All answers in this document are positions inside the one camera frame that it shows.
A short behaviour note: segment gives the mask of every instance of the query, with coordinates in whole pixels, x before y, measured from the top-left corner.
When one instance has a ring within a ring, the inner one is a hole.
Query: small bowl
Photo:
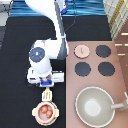
[[[47,105],[49,110],[52,110],[52,116],[50,118],[46,117],[45,113],[41,112],[41,108]],[[57,106],[53,102],[41,102],[38,104],[36,108],[32,110],[32,115],[36,118],[36,121],[44,126],[51,125],[55,122],[57,117],[59,116],[59,110]]]

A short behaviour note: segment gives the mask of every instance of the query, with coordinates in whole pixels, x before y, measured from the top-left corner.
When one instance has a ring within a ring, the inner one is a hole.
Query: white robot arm
[[[37,40],[32,45],[29,52],[31,67],[28,69],[27,79],[30,84],[40,83],[40,87],[52,87],[54,82],[64,81],[64,73],[53,72],[50,59],[63,60],[69,53],[61,10],[54,0],[25,0],[25,2],[32,10],[53,21],[57,38],[57,40]]]

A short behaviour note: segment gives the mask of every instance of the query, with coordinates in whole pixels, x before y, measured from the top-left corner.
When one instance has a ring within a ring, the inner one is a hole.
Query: black table surface
[[[71,25],[73,20],[74,17],[63,17],[64,28]],[[111,40],[107,25],[106,16],[79,16],[75,25],[66,32],[67,40]],[[31,112],[41,102],[44,88],[28,87],[24,81],[29,66],[28,53],[31,45],[37,39],[45,40],[54,36],[54,25],[46,17],[8,18],[0,50],[0,128],[43,127],[36,122]],[[51,60],[53,70],[66,73],[65,62]],[[60,110],[60,116],[47,128],[66,128],[66,82],[55,84],[52,91],[53,102]]]

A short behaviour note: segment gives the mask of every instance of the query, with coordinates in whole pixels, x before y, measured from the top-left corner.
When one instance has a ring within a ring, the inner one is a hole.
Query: black round pad
[[[79,62],[75,66],[75,72],[79,76],[87,76],[91,71],[89,64],[86,62]]]
[[[99,45],[96,48],[96,54],[102,58],[106,58],[111,54],[111,49],[106,45]]]
[[[112,76],[115,72],[114,66],[109,62],[100,63],[98,70],[103,76]]]

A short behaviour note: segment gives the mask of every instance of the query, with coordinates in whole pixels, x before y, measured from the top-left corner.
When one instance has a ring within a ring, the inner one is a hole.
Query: gray bowl
[[[76,98],[76,112],[79,118],[91,127],[105,127],[114,118],[112,97],[99,87],[87,87]]]

